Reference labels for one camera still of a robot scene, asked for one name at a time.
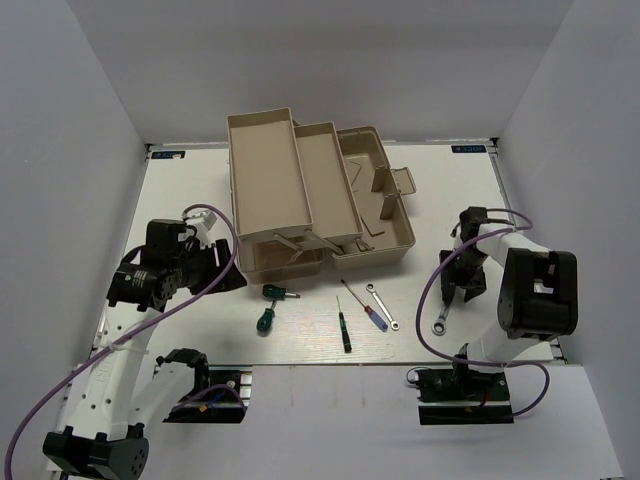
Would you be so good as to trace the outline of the large silver ratchet wrench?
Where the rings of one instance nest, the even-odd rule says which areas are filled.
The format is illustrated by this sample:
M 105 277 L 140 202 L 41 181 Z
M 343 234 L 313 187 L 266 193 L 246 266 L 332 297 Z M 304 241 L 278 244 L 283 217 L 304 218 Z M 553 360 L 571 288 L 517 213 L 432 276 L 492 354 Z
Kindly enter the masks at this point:
M 447 326 L 446 321 L 449 314 L 450 305 L 444 303 L 440 309 L 439 315 L 431 325 L 431 331 L 436 336 L 443 336 L 446 334 Z

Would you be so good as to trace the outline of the beige toolbox with clear lid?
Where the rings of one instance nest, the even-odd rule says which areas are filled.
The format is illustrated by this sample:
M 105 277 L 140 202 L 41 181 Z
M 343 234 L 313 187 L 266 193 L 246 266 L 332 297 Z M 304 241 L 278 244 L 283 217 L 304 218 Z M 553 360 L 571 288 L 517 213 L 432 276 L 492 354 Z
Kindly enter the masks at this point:
M 254 285 L 400 262 L 416 237 L 377 129 L 300 125 L 288 108 L 227 119 L 238 266 Z

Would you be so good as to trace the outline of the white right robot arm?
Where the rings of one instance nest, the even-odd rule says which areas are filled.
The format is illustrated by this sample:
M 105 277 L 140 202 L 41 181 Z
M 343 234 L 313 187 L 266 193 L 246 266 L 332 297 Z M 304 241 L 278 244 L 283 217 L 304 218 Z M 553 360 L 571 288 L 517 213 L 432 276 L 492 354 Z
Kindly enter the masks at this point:
M 503 269 L 497 319 L 461 347 L 458 357 L 468 364 L 451 374 L 453 390 L 466 399 L 486 389 L 487 374 L 503 370 L 539 343 L 573 334 L 578 323 L 577 257 L 529 240 L 522 228 L 490 213 L 486 207 L 461 212 L 452 233 L 454 248 L 440 252 L 441 298 L 446 306 L 457 291 L 466 302 L 486 291 L 486 260 Z

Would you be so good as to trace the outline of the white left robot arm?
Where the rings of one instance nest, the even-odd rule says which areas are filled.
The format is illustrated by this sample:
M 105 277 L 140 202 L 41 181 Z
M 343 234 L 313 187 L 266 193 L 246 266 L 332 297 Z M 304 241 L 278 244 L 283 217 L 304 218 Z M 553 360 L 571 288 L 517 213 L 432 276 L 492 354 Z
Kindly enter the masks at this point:
M 213 387 L 204 353 L 177 348 L 135 390 L 151 336 L 181 289 L 193 299 L 247 282 L 235 265 L 238 240 L 209 238 L 204 220 L 152 220 L 143 245 L 116 268 L 107 293 L 111 323 L 88 369 L 81 398 L 66 425 L 46 435 L 44 455 L 62 473 L 88 479 L 137 479 L 148 461 L 155 428 L 172 411 Z

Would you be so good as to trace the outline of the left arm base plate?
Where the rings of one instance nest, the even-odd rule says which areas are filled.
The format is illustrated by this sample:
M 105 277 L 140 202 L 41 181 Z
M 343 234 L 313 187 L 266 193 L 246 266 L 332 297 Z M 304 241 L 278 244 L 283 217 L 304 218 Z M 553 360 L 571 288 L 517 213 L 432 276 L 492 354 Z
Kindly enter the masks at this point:
M 205 393 L 191 393 L 174 407 L 165 423 L 240 424 L 248 410 L 253 372 L 250 367 L 211 367 Z

